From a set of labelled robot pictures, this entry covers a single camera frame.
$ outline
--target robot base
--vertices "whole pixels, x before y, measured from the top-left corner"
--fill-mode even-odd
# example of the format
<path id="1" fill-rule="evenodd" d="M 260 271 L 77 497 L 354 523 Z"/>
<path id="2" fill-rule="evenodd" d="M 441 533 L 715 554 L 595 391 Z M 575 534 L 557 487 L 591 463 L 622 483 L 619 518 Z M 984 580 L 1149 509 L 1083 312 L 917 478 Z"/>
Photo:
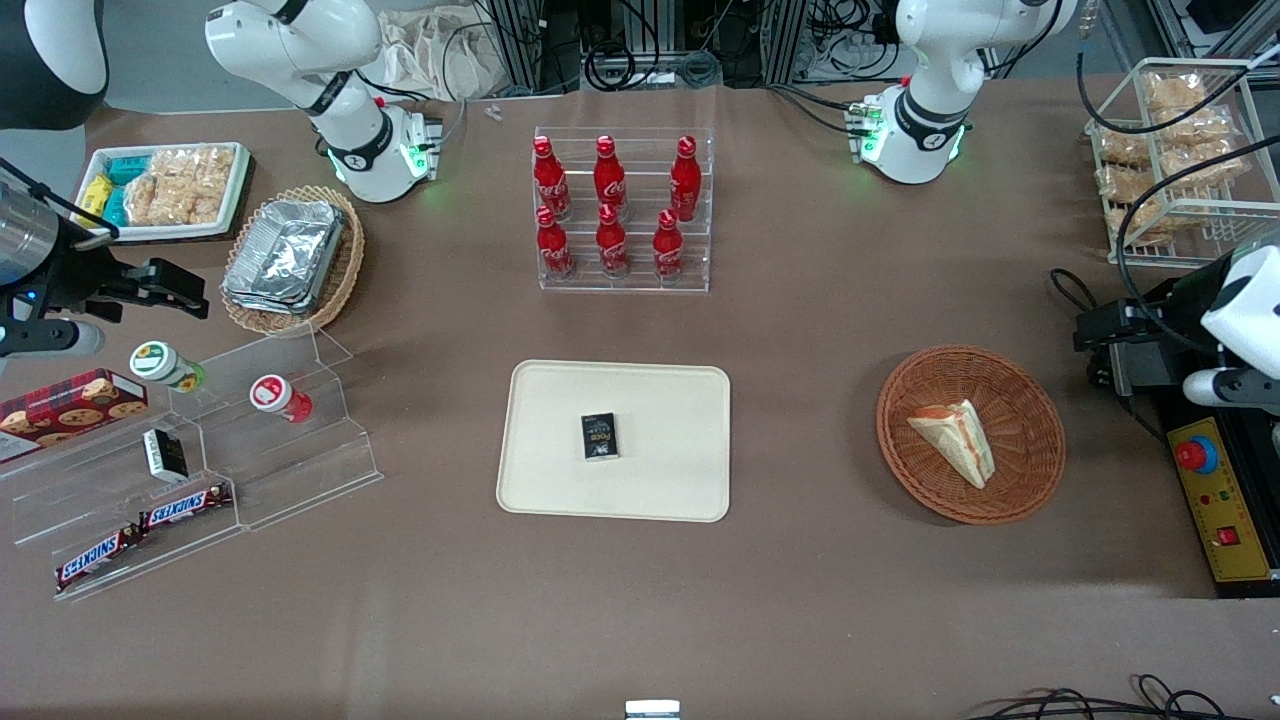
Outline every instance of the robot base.
<path id="1" fill-rule="evenodd" d="M 338 179 L 366 202 L 390 202 L 402 197 L 413 186 L 429 179 L 434 169 L 434 159 L 425 147 L 429 141 L 422 115 L 406 113 L 396 105 L 387 105 L 383 111 L 392 120 L 392 142 L 369 169 L 343 168 L 333 152 L 329 154 Z"/>
<path id="2" fill-rule="evenodd" d="M 927 183 L 942 174 L 960 151 L 964 128 L 951 136 L 938 135 L 934 150 L 920 150 L 915 138 L 906 133 L 893 111 L 905 87 L 895 85 L 879 95 L 868 95 L 861 104 L 845 113 L 849 131 L 855 133 L 849 141 L 854 159 L 878 169 L 884 177 L 905 184 Z"/>

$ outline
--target small black box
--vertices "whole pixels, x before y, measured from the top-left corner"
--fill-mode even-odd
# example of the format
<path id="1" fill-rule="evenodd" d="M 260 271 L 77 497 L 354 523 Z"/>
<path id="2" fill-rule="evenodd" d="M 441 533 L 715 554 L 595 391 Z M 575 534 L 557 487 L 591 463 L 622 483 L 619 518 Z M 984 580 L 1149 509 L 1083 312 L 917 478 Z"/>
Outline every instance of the small black box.
<path id="1" fill-rule="evenodd" d="M 613 425 L 613 413 L 582 415 L 582 445 L 586 460 L 609 460 L 618 456 L 618 434 Z"/>
<path id="2" fill-rule="evenodd" d="M 182 451 L 180 439 L 152 429 L 142 434 L 142 445 L 147 451 L 147 469 L 152 477 L 166 483 L 187 480 L 187 456 Z"/>

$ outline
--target cookie box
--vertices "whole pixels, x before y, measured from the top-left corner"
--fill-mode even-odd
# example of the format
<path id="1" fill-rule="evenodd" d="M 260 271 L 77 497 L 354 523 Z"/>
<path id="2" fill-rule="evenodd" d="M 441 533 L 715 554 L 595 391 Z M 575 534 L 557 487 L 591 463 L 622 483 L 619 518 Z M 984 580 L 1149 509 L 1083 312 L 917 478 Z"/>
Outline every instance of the cookie box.
<path id="1" fill-rule="evenodd" d="M 147 410 L 147 391 L 99 368 L 0 405 L 0 462 Z"/>
<path id="2" fill-rule="evenodd" d="M 116 158 L 150 158 L 159 150 L 196 150 L 200 147 L 227 147 L 234 150 L 236 159 L 232 161 L 230 176 L 227 181 L 227 190 L 223 192 L 223 202 L 218 210 L 218 219 L 212 223 L 178 224 L 178 225 L 136 225 L 122 227 L 119 245 L 147 245 L 154 242 L 189 242 L 200 240 L 227 240 L 221 237 L 236 223 L 244 191 L 248 190 L 247 178 L 250 174 L 250 151 L 239 142 L 195 142 L 187 145 L 138 145 L 133 147 L 104 147 L 95 150 L 88 159 L 88 168 L 81 179 L 79 191 L 76 193 L 76 205 L 84 206 L 84 196 L 90 183 L 100 174 L 106 173 L 111 160 Z M 91 232 L 102 233 L 105 229 L 92 228 Z"/>

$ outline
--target red button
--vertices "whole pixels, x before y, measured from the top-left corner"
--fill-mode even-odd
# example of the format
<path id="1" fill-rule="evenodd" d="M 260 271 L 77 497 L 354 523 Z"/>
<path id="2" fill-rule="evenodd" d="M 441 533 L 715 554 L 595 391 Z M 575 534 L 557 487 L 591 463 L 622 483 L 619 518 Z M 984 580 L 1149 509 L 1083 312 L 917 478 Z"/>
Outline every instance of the red button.
<path id="1" fill-rule="evenodd" d="M 1178 460 L 1178 465 L 1196 471 L 1208 462 L 1208 452 L 1204 452 L 1204 447 L 1201 443 L 1187 441 L 1178 443 L 1178 448 L 1174 450 L 1174 459 Z"/>

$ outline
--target coca-cola bottle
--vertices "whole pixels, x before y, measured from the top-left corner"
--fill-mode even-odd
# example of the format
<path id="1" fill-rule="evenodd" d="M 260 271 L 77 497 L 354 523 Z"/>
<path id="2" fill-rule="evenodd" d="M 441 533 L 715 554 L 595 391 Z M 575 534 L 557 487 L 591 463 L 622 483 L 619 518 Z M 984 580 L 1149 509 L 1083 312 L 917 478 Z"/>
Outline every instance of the coca-cola bottle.
<path id="1" fill-rule="evenodd" d="M 573 255 L 568 251 L 568 238 L 564 228 L 556 222 L 556 211 L 547 205 L 538 209 L 538 251 L 549 279 L 563 282 L 573 277 Z"/>
<path id="2" fill-rule="evenodd" d="M 627 258 L 627 231 L 618 220 L 614 205 L 600 205 L 600 225 L 595 228 L 595 245 L 600 247 L 600 265 L 604 277 L 621 281 L 631 273 L 631 259 Z"/>
<path id="3" fill-rule="evenodd" d="M 698 195 L 703 190 L 703 169 L 698 167 L 698 141 L 686 135 L 676 142 L 676 164 L 671 167 L 671 209 L 681 223 L 692 222 Z"/>
<path id="4" fill-rule="evenodd" d="M 681 258 L 685 236 L 676 227 L 676 214 L 671 210 L 658 213 L 658 232 L 653 234 L 653 269 L 662 284 L 680 279 L 685 263 Z"/>
<path id="5" fill-rule="evenodd" d="M 595 138 L 595 196 L 600 205 L 613 205 L 618 222 L 627 219 L 627 173 L 607 135 Z"/>
<path id="6" fill-rule="evenodd" d="M 545 135 L 534 138 L 534 182 L 543 204 L 556 213 L 557 220 L 568 217 L 568 179 L 564 167 L 552 152 L 552 141 Z"/>

